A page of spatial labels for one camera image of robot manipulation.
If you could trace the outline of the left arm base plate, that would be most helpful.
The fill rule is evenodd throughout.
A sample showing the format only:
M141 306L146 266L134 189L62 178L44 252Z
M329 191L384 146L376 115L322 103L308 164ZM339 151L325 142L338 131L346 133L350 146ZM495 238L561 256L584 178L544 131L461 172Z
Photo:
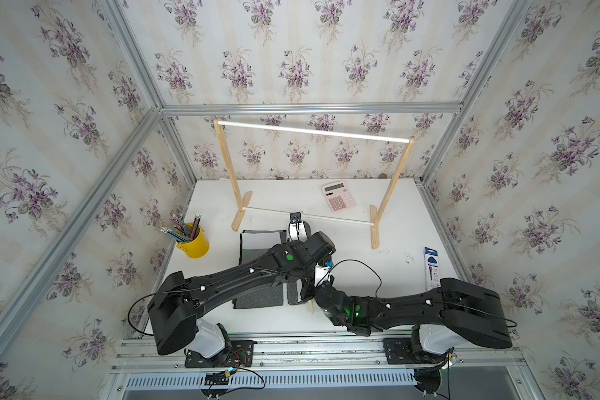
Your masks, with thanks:
M204 358L201 354L188 350L184 366L185 368L251 367L256 344L253 340L232 341L227 348L211 358Z

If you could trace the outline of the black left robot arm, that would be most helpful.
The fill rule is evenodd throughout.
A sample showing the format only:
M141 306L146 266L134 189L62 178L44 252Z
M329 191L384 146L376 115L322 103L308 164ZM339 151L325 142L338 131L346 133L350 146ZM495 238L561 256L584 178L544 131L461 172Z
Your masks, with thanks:
M276 244L253 260L218 273L168 275L147 305L158 355L185 349L198 334L198 320L235 298L296 280L311 288L316 266L335 252L332 240L317 232L304 242Z

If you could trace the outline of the black white checkered scarf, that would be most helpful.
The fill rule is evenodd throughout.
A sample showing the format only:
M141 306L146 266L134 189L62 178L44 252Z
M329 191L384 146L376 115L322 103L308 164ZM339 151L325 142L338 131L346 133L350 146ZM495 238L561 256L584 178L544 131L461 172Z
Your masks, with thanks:
M288 241L286 230L243 230L240 233L239 264L247 263L266 253L273 245ZM261 288L233 300L234 309L273 308L302 304L301 282L283 283Z

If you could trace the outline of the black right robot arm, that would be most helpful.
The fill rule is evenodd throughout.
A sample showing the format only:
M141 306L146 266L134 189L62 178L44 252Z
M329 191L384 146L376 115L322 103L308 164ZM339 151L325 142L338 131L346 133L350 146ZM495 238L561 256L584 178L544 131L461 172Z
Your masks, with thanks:
M456 278L443 278L438 287L425 293L397 298L348 296L327 282L318 286L315 300L334 326L358 336L413 326L418 340L415 348L426 353L442 353L452 346L431 348L432 340L425 338L424 326L444 327L482 348L513 346L500 296Z

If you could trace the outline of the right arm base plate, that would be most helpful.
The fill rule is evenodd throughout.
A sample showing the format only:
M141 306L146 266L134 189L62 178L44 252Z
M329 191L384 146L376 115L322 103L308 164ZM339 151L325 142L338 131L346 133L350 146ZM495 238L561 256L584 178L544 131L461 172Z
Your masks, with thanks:
M383 351L389 365L443 365L448 360L446 353L434 354L414 345L411 338L384 338Z

